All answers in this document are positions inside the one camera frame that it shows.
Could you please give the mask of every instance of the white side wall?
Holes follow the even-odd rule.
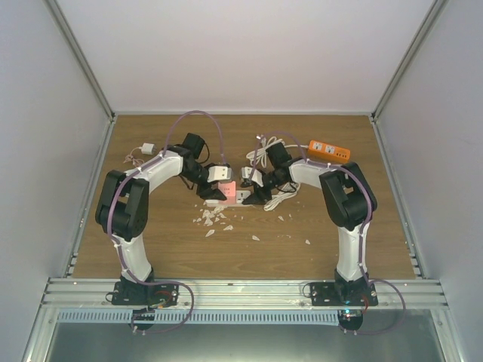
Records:
[[[106,126],[39,0],[0,2],[0,357],[20,360],[59,277]]]
[[[380,127],[426,272],[440,278],[468,360],[483,316],[483,2],[449,1]]]

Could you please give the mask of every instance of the aluminum frame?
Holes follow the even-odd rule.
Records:
[[[421,47],[421,44],[424,42],[432,26],[439,18],[439,15],[441,14],[447,2],[448,0],[433,0],[431,7],[427,11],[424,20],[420,25],[420,28],[417,30],[416,35],[413,37],[413,40],[411,41],[408,49],[406,50],[405,55],[402,57],[398,68],[396,69],[394,75],[391,78],[391,81],[389,82],[382,97],[380,98],[379,103],[374,109],[373,117],[376,120],[379,118],[380,113],[383,111],[384,107],[389,101],[392,92],[398,86],[399,81],[406,72],[406,69],[410,66],[412,59],[414,59],[414,57],[416,56],[418,50]]]
[[[79,64],[79,67],[82,69],[82,71],[85,74],[85,77],[87,78],[89,84],[92,87],[92,91],[96,95],[97,100],[99,101],[100,105],[103,107],[104,112],[106,115],[109,117],[109,119],[114,119],[114,112],[109,105],[109,101],[106,98],[106,95],[104,94],[102,88],[99,85],[99,82],[96,79],[96,76],[94,75],[94,72],[91,69],[91,66],[89,65],[89,62],[87,61],[84,53],[82,52],[82,49],[80,45],[77,42],[77,39],[75,39],[74,33],[70,29],[69,23],[67,22],[66,17],[64,16],[62,9],[60,8],[59,4],[57,3],[57,0],[43,0],[45,3],[45,6],[51,13],[51,16],[54,18],[54,21],[57,23],[57,26],[62,33],[63,37],[66,40],[66,43],[69,45],[70,50],[72,51],[74,58],[77,60],[77,63]]]
[[[113,290],[116,279],[50,279],[42,299],[32,334],[22,361],[45,361],[57,323],[65,321],[65,311],[75,310],[103,313],[116,316],[129,307],[113,306],[105,300],[107,292]],[[234,315],[246,311],[260,313],[296,314],[304,316],[340,310],[340,306],[312,307],[310,298],[303,295],[305,280],[178,280],[188,284],[195,294],[195,308],[200,313],[220,311]],[[400,289],[409,310],[430,310],[437,330],[441,349],[447,361],[463,360],[459,345],[454,340],[448,304],[441,284],[434,280],[392,281]],[[371,309],[402,309],[397,293],[385,284],[377,284],[380,304]],[[171,310],[187,312],[190,297],[180,291],[178,305]],[[111,323],[107,318],[104,323]]]

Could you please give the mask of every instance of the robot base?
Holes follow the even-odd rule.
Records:
[[[369,288],[363,277],[356,281],[345,281],[336,271],[335,281],[313,282],[309,285],[313,306],[364,307],[365,298],[368,306],[379,304],[375,286]]]
[[[151,270],[145,282],[154,281],[154,271]],[[112,296],[113,305],[162,305],[163,308],[177,304],[179,287],[173,284],[146,286],[129,281],[121,276],[115,283]]]

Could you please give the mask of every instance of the white debris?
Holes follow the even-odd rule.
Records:
[[[225,210],[226,207],[224,206],[216,206],[213,210],[213,213],[220,213],[221,211]]]

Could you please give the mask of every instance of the white wall panel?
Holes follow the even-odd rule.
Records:
[[[0,2],[0,360],[61,276],[106,117],[47,8]]]
[[[371,112],[431,0],[59,0],[115,111]]]
[[[483,2],[449,1],[383,110],[427,276],[440,278],[468,360],[483,316]]]

